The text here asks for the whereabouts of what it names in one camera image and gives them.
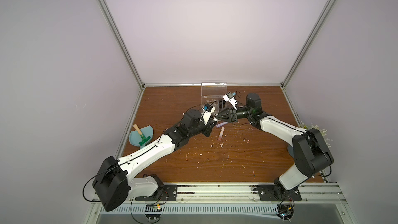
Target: black mounting plate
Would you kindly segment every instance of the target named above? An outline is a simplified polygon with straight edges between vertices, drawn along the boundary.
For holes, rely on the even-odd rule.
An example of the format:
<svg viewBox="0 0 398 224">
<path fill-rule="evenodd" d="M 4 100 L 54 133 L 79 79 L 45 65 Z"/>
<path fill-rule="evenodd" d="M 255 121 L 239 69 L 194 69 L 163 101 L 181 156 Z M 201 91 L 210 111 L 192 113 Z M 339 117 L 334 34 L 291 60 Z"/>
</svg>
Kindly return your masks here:
<svg viewBox="0 0 398 224">
<path fill-rule="evenodd" d="M 281 201 L 280 199 L 277 199 L 274 195 L 274 186 L 275 185 L 257 185 L 257 192 L 258 195 L 260 196 L 260 201 L 266 202 L 266 201 Z M 293 189 L 294 191 L 291 193 L 292 200 L 295 202 L 301 201 L 301 195 L 300 191 L 298 188 Z"/>
<path fill-rule="evenodd" d="M 160 202 L 161 201 L 175 202 L 177 200 L 177 187 L 178 186 L 176 184 L 165 184 L 164 191 L 167 192 L 167 194 L 163 194 L 162 198 L 159 201 Z M 153 201 L 149 197 L 136 197 L 135 200 L 136 201 Z"/>
</svg>

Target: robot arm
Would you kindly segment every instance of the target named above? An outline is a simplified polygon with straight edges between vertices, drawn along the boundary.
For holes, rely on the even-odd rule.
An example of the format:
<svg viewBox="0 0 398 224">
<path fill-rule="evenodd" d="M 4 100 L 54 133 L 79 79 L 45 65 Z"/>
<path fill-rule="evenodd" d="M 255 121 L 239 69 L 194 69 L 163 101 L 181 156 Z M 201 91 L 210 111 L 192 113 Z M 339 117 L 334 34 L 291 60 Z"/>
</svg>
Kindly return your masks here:
<svg viewBox="0 0 398 224">
<path fill-rule="evenodd" d="M 210 136 L 216 121 L 210 120 L 215 108 L 209 104 L 203 107 L 202 114 L 196 109 L 185 112 L 181 121 L 165 130 L 162 135 L 146 147 L 115 160 L 105 159 L 93 182 L 99 199 L 106 211 L 112 211 L 128 196 L 146 196 L 148 200 L 161 197 L 164 184 L 156 175 L 143 178 L 135 176 L 161 157 L 175 152 L 186 145 L 190 137 L 203 133 Z"/>
<path fill-rule="evenodd" d="M 252 126 L 279 137 L 293 147 L 295 164 L 274 181 L 276 199 L 287 199 L 299 184 L 333 164 L 331 152 L 317 129 L 295 127 L 262 111 L 261 99 L 256 93 L 247 95 L 246 106 L 233 107 L 223 110 L 215 118 L 230 123 L 247 118 Z"/>
</svg>

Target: teal dustpan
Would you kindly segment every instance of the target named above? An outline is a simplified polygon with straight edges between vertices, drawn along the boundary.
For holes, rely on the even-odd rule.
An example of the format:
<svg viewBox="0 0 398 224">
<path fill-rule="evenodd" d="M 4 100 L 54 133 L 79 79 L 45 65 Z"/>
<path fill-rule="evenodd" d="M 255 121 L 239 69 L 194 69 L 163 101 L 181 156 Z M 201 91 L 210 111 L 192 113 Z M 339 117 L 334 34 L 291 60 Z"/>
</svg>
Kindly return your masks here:
<svg viewBox="0 0 398 224">
<path fill-rule="evenodd" d="M 145 147 L 145 145 L 147 144 L 147 143 L 149 143 L 151 140 L 152 140 L 152 137 L 153 137 L 153 128 L 152 128 L 152 126 L 147 126 L 147 127 L 144 127 L 144 128 L 140 128 L 140 131 L 142 132 L 142 134 L 145 136 L 145 137 L 149 137 L 149 139 L 147 140 L 147 141 L 145 141 L 144 143 L 142 142 L 142 137 L 141 137 L 141 135 L 138 133 L 138 131 L 132 131 L 132 132 L 130 132 L 130 135 L 129 135 L 129 141 L 130 141 L 130 143 L 132 144 L 132 145 L 134 145 L 134 146 L 138 146 L 138 147 L 140 147 L 140 149 L 142 149 L 143 147 Z"/>
</svg>

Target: black cable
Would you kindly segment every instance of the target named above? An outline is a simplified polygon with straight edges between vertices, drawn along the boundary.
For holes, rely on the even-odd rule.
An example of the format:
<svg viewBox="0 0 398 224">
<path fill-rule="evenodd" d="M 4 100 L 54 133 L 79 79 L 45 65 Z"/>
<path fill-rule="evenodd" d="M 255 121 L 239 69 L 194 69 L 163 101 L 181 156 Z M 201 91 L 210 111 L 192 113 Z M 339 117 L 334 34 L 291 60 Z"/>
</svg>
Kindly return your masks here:
<svg viewBox="0 0 398 224">
<path fill-rule="evenodd" d="M 327 174 L 327 175 L 317 175 L 317 176 L 320 176 L 320 177 L 328 177 L 328 176 L 331 175 L 331 164 L 329 163 L 329 160 L 328 160 L 328 157 L 326 157 L 326 154 L 325 154 L 324 152 L 322 152 L 322 153 L 324 154 L 324 156 L 325 156 L 325 158 L 326 158 L 326 161 L 327 161 L 328 164 L 329 164 L 330 172 L 329 172 L 329 174 Z"/>
<path fill-rule="evenodd" d="M 283 201 L 281 201 L 281 203 L 279 203 L 277 206 L 278 206 L 278 212 L 280 212 L 281 211 L 281 207 L 282 207 L 282 203 L 285 201 L 285 200 L 283 200 Z"/>
<path fill-rule="evenodd" d="M 240 91 L 239 91 L 239 90 L 236 90 L 236 92 L 239 92 L 238 98 L 242 98 L 242 94 L 240 93 Z"/>
<path fill-rule="evenodd" d="M 291 199 L 291 200 L 293 201 L 293 198 L 292 198 L 292 193 L 293 193 L 293 191 L 292 191 L 292 192 L 290 192 L 290 195 L 288 196 L 288 198 L 287 198 L 287 199 Z M 282 204 L 284 201 L 286 201 L 286 198 L 285 198 L 285 199 L 283 199 L 283 200 L 281 201 L 281 203 L 279 203 L 279 204 L 278 204 L 278 211 L 279 211 L 279 207 L 281 206 L 281 204 Z"/>
<path fill-rule="evenodd" d="M 96 176 L 101 175 L 101 174 L 104 174 L 104 173 L 107 173 L 107 172 L 109 172 L 109 171 L 111 171 L 111 170 L 113 170 L 113 169 L 115 169 L 115 168 L 117 168 L 117 167 L 122 166 L 123 164 L 126 164 L 126 163 L 128 163 L 128 162 L 131 162 L 131 161 L 133 161 L 134 159 L 139 158 L 139 157 L 141 157 L 142 155 L 144 155 L 145 153 L 149 152 L 149 151 L 152 150 L 154 147 L 156 147 L 156 145 L 152 146 L 152 147 L 149 148 L 146 152 L 144 152 L 144 153 L 138 155 L 137 157 L 134 157 L 134 158 L 132 158 L 131 160 L 129 160 L 129 161 L 127 161 L 127 162 L 124 162 L 124 163 L 122 163 L 122 164 L 118 164 L 117 166 L 115 166 L 115 167 L 113 167 L 113 168 L 110 168 L 110 169 L 107 169 L 106 171 L 101 172 L 101 173 L 98 173 L 97 175 L 95 175 L 95 176 L 93 176 L 92 178 L 90 178 L 90 179 L 86 182 L 86 184 L 84 184 L 84 186 L 83 186 L 83 191 L 82 191 L 83 198 L 84 198 L 86 201 L 88 201 L 88 202 L 100 202 L 100 201 L 88 200 L 88 199 L 84 196 L 84 189 L 86 188 L 87 184 L 88 184 L 92 179 L 94 179 Z"/>
<path fill-rule="evenodd" d="M 114 168 L 117 168 L 117 167 L 119 167 L 119 166 L 121 166 L 121 165 L 123 165 L 123 164 L 126 164 L 126 163 L 128 163 L 128 162 L 129 162 L 129 161 L 124 162 L 124 163 L 122 163 L 122 164 L 120 164 L 120 165 L 118 165 L 118 166 L 116 166 L 116 167 L 107 169 L 106 171 L 101 172 L 101 173 L 98 173 L 97 175 L 95 175 L 95 176 L 93 176 L 92 178 L 90 178 L 90 179 L 86 182 L 86 184 L 83 186 L 83 191 L 82 191 L 83 198 L 84 198 L 86 201 L 88 201 L 88 202 L 100 202 L 100 201 L 92 201 L 92 200 L 89 200 L 89 199 L 87 199 L 87 198 L 84 196 L 84 189 L 85 189 L 85 187 L 87 186 L 87 184 L 88 184 L 93 178 L 95 178 L 96 176 L 101 175 L 101 174 L 104 174 L 104 173 L 107 173 L 107 172 L 113 170 Z"/>
<path fill-rule="evenodd" d="M 234 124 L 234 123 L 232 122 L 232 124 L 233 124 L 234 126 L 243 126 L 244 124 L 250 124 L 250 122 L 247 122 L 247 123 L 244 123 L 244 124 Z"/>
<path fill-rule="evenodd" d="M 167 202 L 167 200 L 169 199 L 169 193 L 167 193 L 167 191 L 165 191 L 165 193 L 166 193 L 166 201 L 164 201 L 163 203 L 161 203 L 161 204 L 159 204 L 159 205 L 164 205 L 166 202 Z"/>
<path fill-rule="evenodd" d="M 208 104 L 208 103 L 203 103 L 203 104 L 199 104 L 199 105 L 190 107 L 190 108 L 188 108 L 188 109 L 185 111 L 185 113 L 186 113 L 189 109 L 192 109 L 192 108 L 194 108 L 194 107 L 198 107 L 198 106 L 201 106 L 201 105 L 205 105 L 205 104 Z"/>
<path fill-rule="evenodd" d="M 267 118 L 267 119 L 273 120 L 273 121 L 275 121 L 275 122 L 277 122 L 277 123 L 280 123 L 280 124 L 282 124 L 282 125 L 284 125 L 284 126 L 286 126 L 286 127 L 289 127 L 289 128 L 291 128 L 291 129 L 293 129 L 293 130 L 296 130 L 295 128 L 290 127 L 290 126 L 288 126 L 288 125 L 286 125 L 286 124 L 284 124 L 284 123 L 281 123 L 281 122 L 279 122 L 279 121 L 276 121 L 275 119 L 272 119 L 272 118 Z M 316 142 L 316 141 L 313 139 L 313 137 L 311 137 L 310 135 L 308 135 L 306 132 L 303 132 L 303 131 L 300 131 L 300 130 L 296 130 L 296 131 L 306 134 L 310 139 L 312 139 L 312 141 Z M 321 150 L 321 152 L 322 152 L 323 155 L 325 156 L 326 162 L 329 164 L 330 172 L 329 172 L 329 174 L 327 174 L 327 175 L 317 175 L 317 176 L 320 176 L 320 177 L 328 177 L 328 176 L 331 175 L 331 164 L 329 163 L 329 160 L 328 160 L 328 157 L 326 157 L 326 154 L 325 154 L 322 150 Z"/>
<path fill-rule="evenodd" d="M 132 215 L 132 200 L 131 200 L 131 203 L 130 203 L 130 214 L 131 214 L 132 218 L 135 220 L 135 222 L 137 222 L 137 223 L 139 223 L 139 224 L 147 224 L 147 223 L 142 223 L 142 222 L 137 221 L 137 220 L 134 218 L 134 216 Z M 151 222 L 151 224 L 152 224 L 152 223 L 157 223 L 158 221 L 160 221 L 160 217 L 158 218 L 157 221 Z"/>
<path fill-rule="evenodd" d="M 150 205 L 147 205 L 147 207 L 154 207 L 154 206 L 156 206 L 156 203 L 158 203 L 158 202 L 162 199 L 162 197 L 163 197 L 163 193 L 162 193 L 162 195 L 160 196 L 160 198 L 159 198 L 155 203 L 152 203 L 152 204 L 150 204 Z"/>
<path fill-rule="evenodd" d="M 293 208 L 294 206 L 296 206 L 295 201 L 293 201 L 292 197 L 290 197 L 290 200 L 292 200 L 292 202 L 293 202 L 293 204 L 292 204 L 292 208 Z"/>
<path fill-rule="evenodd" d="M 240 101 L 236 101 L 238 104 L 241 104 L 243 107 L 245 107 L 245 105 L 242 103 L 242 102 L 240 102 Z"/>
</svg>

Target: glass panel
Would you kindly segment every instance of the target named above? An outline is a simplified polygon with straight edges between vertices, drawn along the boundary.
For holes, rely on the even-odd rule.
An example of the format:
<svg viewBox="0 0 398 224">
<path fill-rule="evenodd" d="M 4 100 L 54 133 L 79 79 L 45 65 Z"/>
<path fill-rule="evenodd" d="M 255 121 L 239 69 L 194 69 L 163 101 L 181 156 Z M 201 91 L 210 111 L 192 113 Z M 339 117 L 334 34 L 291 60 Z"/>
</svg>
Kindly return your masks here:
<svg viewBox="0 0 398 224">
<path fill-rule="evenodd" d="M 322 224 L 343 224 L 343 220 L 336 208 L 335 204 L 296 204 L 295 213 L 292 218 L 292 223 L 308 224 L 308 223 L 322 223 Z M 135 218 L 143 223 L 148 223 L 138 216 Z M 101 214 L 98 218 L 97 224 L 131 224 L 136 223 L 129 214 Z M 243 214 L 164 214 L 161 216 L 158 224 L 175 224 L 175 223 L 190 223 L 190 224 L 281 224 L 281 219 L 267 218 L 260 216 L 250 216 Z"/>
<path fill-rule="evenodd" d="M 220 112 L 225 107 L 222 96 L 226 93 L 226 82 L 202 82 L 202 104 L 213 102 L 212 106 L 215 107 L 215 113 Z"/>
</svg>

